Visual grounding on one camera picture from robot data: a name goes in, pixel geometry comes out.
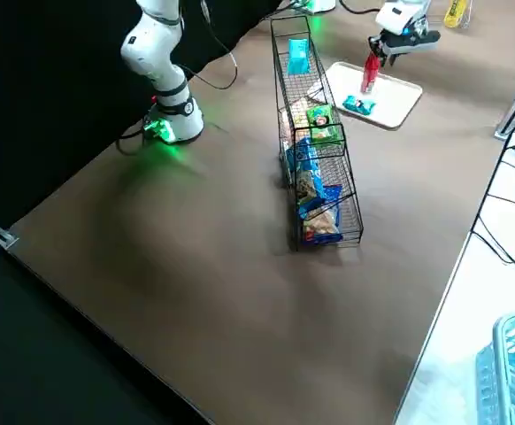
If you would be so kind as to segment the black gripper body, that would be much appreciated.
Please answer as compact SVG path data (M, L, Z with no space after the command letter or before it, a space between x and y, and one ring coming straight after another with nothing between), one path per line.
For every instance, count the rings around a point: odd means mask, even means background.
M412 53L416 50L432 49L440 40L441 33L428 30L423 35L416 32L407 35L384 34L383 51L387 56L398 56Z

